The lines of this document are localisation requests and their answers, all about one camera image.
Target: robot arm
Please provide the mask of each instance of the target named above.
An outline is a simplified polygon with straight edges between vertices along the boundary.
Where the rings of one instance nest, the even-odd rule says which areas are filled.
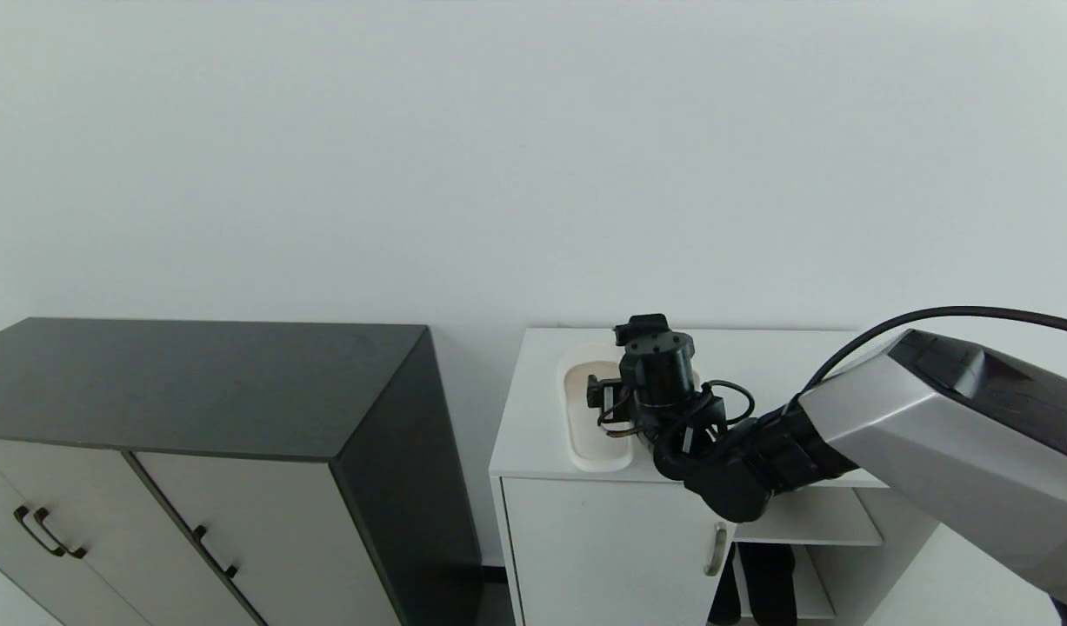
[[[834,375],[825,365],[784,407],[727,420],[712,390],[745,389],[697,391],[691,337],[662,316],[616,333],[622,378],[589,381],[600,423],[632,422],[618,433],[643,435],[656,467],[722,518],[754,520],[775,494],[862,467],[1046,591],[1067,623],[1065,378],[908,330]]]

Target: cabinet top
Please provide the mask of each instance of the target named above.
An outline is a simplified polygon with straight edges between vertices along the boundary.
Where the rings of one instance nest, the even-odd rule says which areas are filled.
[[[423,325],[28,318],[0,332],[0,439],[330,460]]]

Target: cabinet handle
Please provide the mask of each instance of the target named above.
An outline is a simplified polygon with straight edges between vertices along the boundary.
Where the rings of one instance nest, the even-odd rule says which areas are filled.
[[[236,567],[235,565],[229,565],[227,569],[223,569],[223,567],[220,566],[220,563],[216,562],[216,558],[212,555],[208,553],[208,548],[205,547],[205,544],[202,543],[202,540],[205,537],[205,534],[208,534],[208,530],[207,528],[205,528],[205,525],[200,525],[198,527],[194,528],[194,530],[192,530],[192,537],[196,540],[196,544],[198,544],[200,549],[203,549],[205,553],[208,555],[208,559],[211,560],[212,565],[214,565],[217,569],[219,569],[220,573],[222,573],[224,576],[227,576],[228,579],[235,578],[236,574],[239,573],[239,567]]]
[[[724,551],[727,551],[727,527],[721,524],[715,524],[715,551],[712,552],[712,562],[708,563],[707,569],[704,569],[703,574],[717,576],[722,572],[722,555]]]
[[[34,539],[35,543],[38,544],[39,546],[43,546],[43,549],[45,551],[48,551],[49,555],[55,556],[57,558],[61,558],[61,556],[64,556],[65,550],[63,549],[63,547],[58,546],[57,548],[51,548],[50,546],[47,546],[47,544],[44,544],[43,540],[39,539],[39,535],[35,534],[35,531],[31,530],[31,528],[27,526],[27,523],[23,521],[23,518],[25,516],[27,516],[27,514],[29,514],[29,512],[31,511],[27,507],[19,507],[16,509],[15,514],[12,515],[15,516],[16,521],[19,523],[19,526],[23,527],[23,530],[27,531],[29,535],[31,535],[31,539]]]
[[[49,539],[53,540],[53,543],[58,544],[58,547],[60,547],[61,550],[68,552],[68,556],[76,559],[83,559],[84,555],[89,553],[83,546],[76,550],[70,550],[66,544],[61,543],[60,539],[54,537],[53,532],[49,532],[49,528],[45,527],[45,519],[47,519],[48,516],[49,511],[46,511],[45,508],[39,508],[38,511],[35,511],[35,521],[39,524],[39,528],[48,535]]]

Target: white cabinet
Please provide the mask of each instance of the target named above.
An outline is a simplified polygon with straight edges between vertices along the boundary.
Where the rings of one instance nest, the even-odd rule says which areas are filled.
[[[268,624],[397,626],[325,464],[136,455]],[[300,567],[293,575],[284,573]]]
[[[0,473],[0,569],[68,624],[148,626],[82,560],[51,552],[57,544],[35,523],[43,503],[23,497]]]
[[[120,452],[0,440],[0,471],[153,626],[254,625]]]
[[[851,338],[846,332],[688,333],[700,378],[745,385],[761,412],[784,404]],[[491,459],[519,626],[703,626],[712,606],[717,579],[703,568],[722,520],[664,479],[640,440],[633,443],[633,458],[612,471],[585,471],[573,463],[568,407],[585,410],[585,402],[570,404],[564,385],[569,373],[582,381],[588,372],[576,371],[570,359],[578,346],[606,354],[614,353],[611,343],[605,330],[525,334]],[[588,350],[590,344],[602,350]],[[573,387],[582,392],[585,385]],[[940,539],[947,534],[858,470],[776,497],[763,518],[738,525],[729,539],[794,546],[801,624],[1057,623],[1046,595],[1017,583],[961,539]],[[733,573],[751,624],[739,562]],[[971,580],[999,581],[1001,591],[982,594],[967,588]]]
[[[506,479],[526,624],[700,626],[735,525],[669,484]]]

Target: silver robot arm segment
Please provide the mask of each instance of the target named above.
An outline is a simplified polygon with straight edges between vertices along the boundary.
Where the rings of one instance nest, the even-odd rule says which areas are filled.
[[[825,444],[1067,607],[1065,378],[906,332],[797,403]]]

